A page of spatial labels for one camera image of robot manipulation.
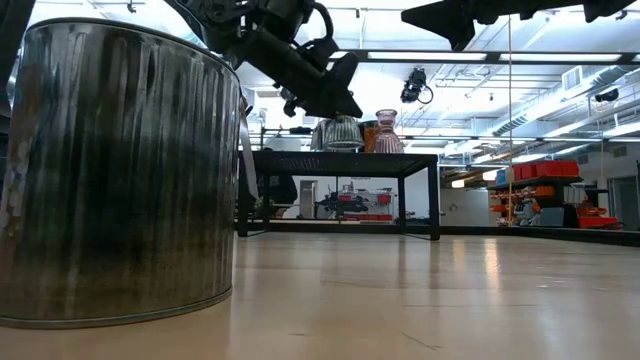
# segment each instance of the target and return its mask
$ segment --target metal trash can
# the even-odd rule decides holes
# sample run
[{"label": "metal trash can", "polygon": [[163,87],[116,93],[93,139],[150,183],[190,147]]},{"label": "metal trash can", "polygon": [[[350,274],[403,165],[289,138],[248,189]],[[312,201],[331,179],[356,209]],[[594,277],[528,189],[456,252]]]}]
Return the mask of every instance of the metal trash can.
[{"label": "metal trash can", "polygon": [[25,36],[0,208],[0,325],[181,314],[231,293],[239,80],[153,30]]}]

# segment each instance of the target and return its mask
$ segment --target black table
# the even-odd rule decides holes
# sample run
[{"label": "black table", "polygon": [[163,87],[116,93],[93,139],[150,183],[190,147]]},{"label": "black table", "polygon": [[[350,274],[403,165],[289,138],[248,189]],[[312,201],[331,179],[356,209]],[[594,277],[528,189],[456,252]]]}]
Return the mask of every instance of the black table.
[{"label": "black table", "polygon": [[[405,179],[420,170],[428,169],[428,203],[430,240],[440,239],[440,214],[438,203],[438,156],[420,154],[356,154],[322,152],[258,151],[253,153],[256,171],[266,179],[272,175],[335,176],[395,178],[398,180],[398,222],[396,225],[329,225],[329,224],[284,224],[279,231],[332,232],[349,228],[361,233],[386,232],[406,234]],[[262,225],[265,231],[273,229],[269,209],[268,186],[264,188]],[[249,199],[244,165],[240,164],[240,188],[238,193],[238,235],[248,236]]]}]

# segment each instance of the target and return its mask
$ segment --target wooden floor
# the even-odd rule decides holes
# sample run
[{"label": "wooden floor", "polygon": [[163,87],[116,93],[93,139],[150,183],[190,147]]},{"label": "wooden floor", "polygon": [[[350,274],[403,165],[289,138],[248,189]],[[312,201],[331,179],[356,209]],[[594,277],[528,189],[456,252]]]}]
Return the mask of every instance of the wooden floor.
[{"label": "wooden floor", "polygon": [[0,359],[640,358],[640,249],[525,238],[269,233],[234,294],[142,324],[0,328]]}]

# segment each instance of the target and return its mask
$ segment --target ductwork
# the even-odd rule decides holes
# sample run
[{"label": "ductwork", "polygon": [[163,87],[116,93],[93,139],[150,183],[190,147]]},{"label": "ductwork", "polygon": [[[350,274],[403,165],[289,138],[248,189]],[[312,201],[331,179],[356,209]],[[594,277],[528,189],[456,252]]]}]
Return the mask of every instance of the ductwork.
[{"label": "ductwork", "polygon": [[591,68],[591,72],[583,74],[582,84],[578,87],[565,91],[562,84],[556,85],[551,90],[532,99],[519,107],[513,116],[513,121],[509,122],[509,114],[506,114],[496,120],[494,125],[488,132],[493,136],[502,136],[510,130],[510,125],[515,129],[531,121],[537,120],[543,116],[549,115],[554,111],[560,110],[568,105],[569,101],[577,100],[579,97],[594,95],[602,92],[616,81],[627,74],[638,69],[637,66],[610,66],[604,70],[595,71]]}]

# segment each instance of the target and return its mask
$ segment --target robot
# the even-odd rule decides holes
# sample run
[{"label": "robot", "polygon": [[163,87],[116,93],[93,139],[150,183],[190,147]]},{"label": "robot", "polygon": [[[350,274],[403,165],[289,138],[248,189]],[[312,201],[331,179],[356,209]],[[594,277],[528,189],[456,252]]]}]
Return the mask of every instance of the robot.
[{"label": "robot", "polygon": [[[165,0],[189,24],[210,50],[233,68],[248,62],[284,87],[285,113],[301,107],[308,116],[333,118],[336,113],[362,117],[348,86],[358,57],[345,54],[331,70],[329,57],[338,50],[327,9],[315,0]],[[495,22],[500,15],[528,19],[538,10],[584,5],[586,21],[609,16],[634,0],[444,0],[405,10],[402,20],[447,38],[452,49],[463,50],[474,36],[473,21]],[[35,0],[0,0],[0,115],[10,117],[7,86],[20,41]],[[326,35],[297,44],[300,26],[318,11]]]}]

